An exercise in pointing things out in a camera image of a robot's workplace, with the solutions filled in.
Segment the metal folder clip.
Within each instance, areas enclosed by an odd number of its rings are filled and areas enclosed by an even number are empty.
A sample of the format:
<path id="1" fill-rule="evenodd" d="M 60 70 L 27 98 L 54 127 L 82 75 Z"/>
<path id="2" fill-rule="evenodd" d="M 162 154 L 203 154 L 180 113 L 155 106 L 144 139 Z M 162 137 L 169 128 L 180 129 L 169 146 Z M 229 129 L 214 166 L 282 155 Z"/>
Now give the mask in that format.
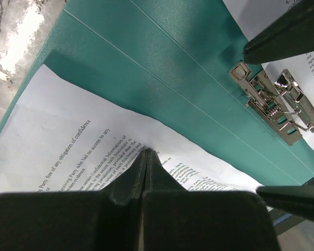
<path id="1" fill-rule="evenodd" d="M 251 77 L 251 69 L 239 61 L 228 73 L 246 93 L 246 105 L 288 145 L 302 139 L 301 131 L 314 133 L 314 106 L 289 70 L 271 81 L 264 70 Z"/>

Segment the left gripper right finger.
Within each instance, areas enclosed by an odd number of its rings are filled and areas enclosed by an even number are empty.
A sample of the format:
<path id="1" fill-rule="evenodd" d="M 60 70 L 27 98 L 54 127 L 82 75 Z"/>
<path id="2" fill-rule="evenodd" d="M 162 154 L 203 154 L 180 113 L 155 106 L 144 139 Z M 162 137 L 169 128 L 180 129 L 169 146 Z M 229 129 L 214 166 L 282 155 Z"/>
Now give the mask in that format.
<path id="1" fill-rule="evenodd" d="M 144 152 L 138 250 L 279 250 L 265 203 L 248 191 L 187 191 Z"/>

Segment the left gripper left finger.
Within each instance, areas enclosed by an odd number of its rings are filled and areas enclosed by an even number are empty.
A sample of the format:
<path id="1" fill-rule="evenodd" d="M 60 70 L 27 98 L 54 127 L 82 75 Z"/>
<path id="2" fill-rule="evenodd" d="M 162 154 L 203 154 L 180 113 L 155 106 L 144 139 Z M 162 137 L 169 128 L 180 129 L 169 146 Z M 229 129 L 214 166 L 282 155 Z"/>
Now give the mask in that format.
<path id="1" fill-rule="evenodd" d="M 0 193 L 0 250 L 136 250 L 147 157 L 100 191 Z"/>

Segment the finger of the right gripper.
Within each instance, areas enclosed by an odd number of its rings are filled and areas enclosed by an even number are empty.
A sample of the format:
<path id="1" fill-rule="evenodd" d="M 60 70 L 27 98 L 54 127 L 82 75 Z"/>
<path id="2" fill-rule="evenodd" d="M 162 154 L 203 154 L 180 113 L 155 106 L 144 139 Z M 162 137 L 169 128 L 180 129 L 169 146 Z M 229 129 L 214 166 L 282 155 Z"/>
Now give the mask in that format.
<path id="1" fill-rule="evenodd" d="M 314 186 L 260 186 L 256 193 L 269 207 L 314 222 Z"/>
<path id="2" fill-rule="evenodd" d="M 261 64 L 314 51 L 314 1 L 301 1 L 243 49 L 244 60 Z"/>

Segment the printed paper stack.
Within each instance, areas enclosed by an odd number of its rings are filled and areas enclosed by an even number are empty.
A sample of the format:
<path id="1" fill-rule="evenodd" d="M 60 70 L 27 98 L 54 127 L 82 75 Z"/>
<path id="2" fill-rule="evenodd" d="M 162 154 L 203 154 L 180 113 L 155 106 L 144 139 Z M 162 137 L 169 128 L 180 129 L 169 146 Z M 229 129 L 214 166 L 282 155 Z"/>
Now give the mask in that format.
<path id="1" fill-rule="evenodd" d="M 224 1 L 248 42 L 301 1 Z M 314 106 L 314 51 L 261 63 L 271 81 L 287 69 Z"/>

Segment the teal file folder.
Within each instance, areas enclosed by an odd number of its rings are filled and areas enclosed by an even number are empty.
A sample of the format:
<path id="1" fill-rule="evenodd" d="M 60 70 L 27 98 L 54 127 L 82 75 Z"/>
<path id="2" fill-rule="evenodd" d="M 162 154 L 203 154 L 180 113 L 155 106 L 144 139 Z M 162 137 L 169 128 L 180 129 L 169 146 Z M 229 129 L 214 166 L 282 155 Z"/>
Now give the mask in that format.
<path id="1" fill-rule="evenodd" d="M 69 1 L 0 123 L 37 70 L 155 119 L 259 185 L 302 185 L 314 151 L 288 146 L 228 70 L 246 40 L 222 1 Z"/>

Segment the printed paper sheet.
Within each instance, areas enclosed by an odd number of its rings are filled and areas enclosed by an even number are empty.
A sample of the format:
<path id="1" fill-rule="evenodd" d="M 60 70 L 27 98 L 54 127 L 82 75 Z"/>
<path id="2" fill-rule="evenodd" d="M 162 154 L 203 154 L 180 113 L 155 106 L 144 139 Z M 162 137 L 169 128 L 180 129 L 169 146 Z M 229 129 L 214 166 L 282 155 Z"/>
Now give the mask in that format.
<path id="1" fill-rule="evenodd" d="M 41 66 L 0 133 L 1 192 L 98 191 L 146 149 L 190 191 L 259 183 L 161 122 L 121 108 Z"/>

